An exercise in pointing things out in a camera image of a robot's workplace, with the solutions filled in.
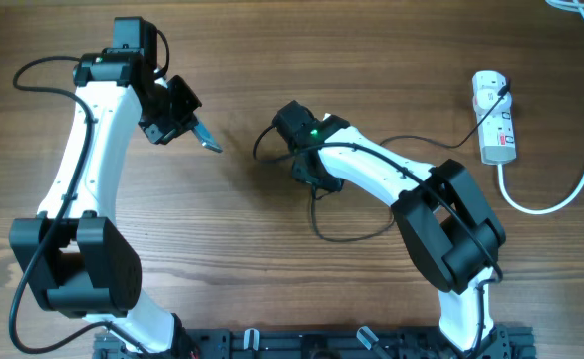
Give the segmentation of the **teal screen smartphone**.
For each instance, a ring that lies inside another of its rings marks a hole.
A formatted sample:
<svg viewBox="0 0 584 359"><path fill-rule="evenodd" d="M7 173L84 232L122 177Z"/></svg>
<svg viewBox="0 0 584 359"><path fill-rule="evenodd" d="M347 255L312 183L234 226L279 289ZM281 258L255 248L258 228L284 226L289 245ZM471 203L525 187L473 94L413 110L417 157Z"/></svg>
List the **teal screen smartphone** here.
<svg viewBox="0 0 584 359"><path fill-rule="evenodd" d="M193 127L192 132L198 138L200 143L207 149L212 150L217 153L222 153L223 148L221 144L216 140L216 138L212 135L203 121L199 118L198 115L194 115L196 119L196 125Z"/></svg>

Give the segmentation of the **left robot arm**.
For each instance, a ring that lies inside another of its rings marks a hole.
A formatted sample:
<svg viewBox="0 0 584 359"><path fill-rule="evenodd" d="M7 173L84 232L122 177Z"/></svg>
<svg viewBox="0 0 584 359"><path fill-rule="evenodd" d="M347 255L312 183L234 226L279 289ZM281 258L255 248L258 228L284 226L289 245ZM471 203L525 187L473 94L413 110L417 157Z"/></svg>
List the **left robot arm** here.
<svg viewBox="0 0 584 359"><path fill-rule="evenodd" d="M74 119L62 160L32 218L13 222L9 243L41 309L103 327L130 358L196 358L180 319L142 289L141 261L116 226L116 197L135 129L155 145L193 133L219 144L200 118L200 99L157 58L164 34L141 17L118 17L113 40L74 60Z"/></svg>

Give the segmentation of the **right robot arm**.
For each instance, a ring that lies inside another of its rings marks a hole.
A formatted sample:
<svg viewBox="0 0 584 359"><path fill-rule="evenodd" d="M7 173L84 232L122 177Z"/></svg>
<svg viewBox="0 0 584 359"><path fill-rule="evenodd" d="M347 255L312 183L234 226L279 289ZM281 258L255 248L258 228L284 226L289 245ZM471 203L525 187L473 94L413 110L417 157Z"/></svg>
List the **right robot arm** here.
<svg viewBox="0 0 584 359"><path fill-rule="evenodd" d="M317 119L292 101L274 116L292 176L326 193L351 182L391 211L408 255L438 290L441 334L470 358L485 350L493 323L487 294L502 281L505 232L472 175L459 162L411 161L369 141L336 115Z"/></svg>

